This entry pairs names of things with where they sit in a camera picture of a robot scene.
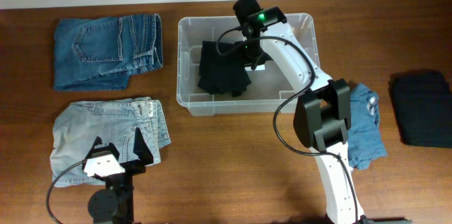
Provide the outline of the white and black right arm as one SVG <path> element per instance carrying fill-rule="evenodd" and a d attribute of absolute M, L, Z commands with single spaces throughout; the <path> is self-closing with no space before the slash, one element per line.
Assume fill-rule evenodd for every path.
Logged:
<path fill-rule="evenodd" d="M 359 204 L 349 167 L 348 131 L 351 127 L 350 87 L 334 81 L 307 54 L 295 37 L 284 13 L 277 7 L 263 9 L 257 0 L 237 0 L 233 11 L 245 40 L 241 46 L 256 60 L 263 53 L 276 63 L 297 102 L 293 127 L 304 151 L 294 153 L 316 160 L 326 195 L 326 215 L 333 223 L 359 223 Z"/>

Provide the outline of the blue denim shirt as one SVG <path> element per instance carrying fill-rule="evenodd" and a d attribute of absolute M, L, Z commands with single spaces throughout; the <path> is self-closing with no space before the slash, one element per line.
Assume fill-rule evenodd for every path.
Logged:
<path fill-rule="evenodd" d="M 388 155 L 379 130 L 379 96 L 359 83 L 350 93 L 350 107 L 349 165 L 354 169 L 365 170 L 371 161 Z"/>

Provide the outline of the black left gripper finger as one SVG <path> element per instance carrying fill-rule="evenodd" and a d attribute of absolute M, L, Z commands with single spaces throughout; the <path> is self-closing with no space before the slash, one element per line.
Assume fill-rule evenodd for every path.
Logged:
<path fill-rule="evenodd" d="M 89 160 L 109 154 L 112 154 L 116 160 L 119 159 L 119 151 L 116 146 L 113 143 L 103 143 L 102 139 L 97 136 L 85 159 Z"/>
<path fill-rule="evenodd" d="M 153 154 L 147 146 L 141 130 L 137 127 L 135 130 L 135 138 L 133 141 L 133 153 L 138 156 L 138 159 L 144 165 L 150 165 L 154 163 Z"/>

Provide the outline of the small black garment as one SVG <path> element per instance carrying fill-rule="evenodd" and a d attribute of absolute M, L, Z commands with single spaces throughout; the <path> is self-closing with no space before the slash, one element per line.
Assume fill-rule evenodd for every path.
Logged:
<path fill-rule="evenodd" d="M 216 42 L 203 41 L 199 64 L 198 87 L 207 93 L 231 93 L 232 97 L 242 95 L 251 79 L 244 68 L 239 51 L 221 56 L 217 53 Z"/>

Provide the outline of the large black garment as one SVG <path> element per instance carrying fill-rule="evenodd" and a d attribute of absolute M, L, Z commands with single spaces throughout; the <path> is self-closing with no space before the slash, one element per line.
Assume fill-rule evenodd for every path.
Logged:
<path fill-rule="evenodd" d="M 451 147 L 451 90 L 441 72 L 399 75 L 393 78 L 391 97 L 405 144 Z"/>

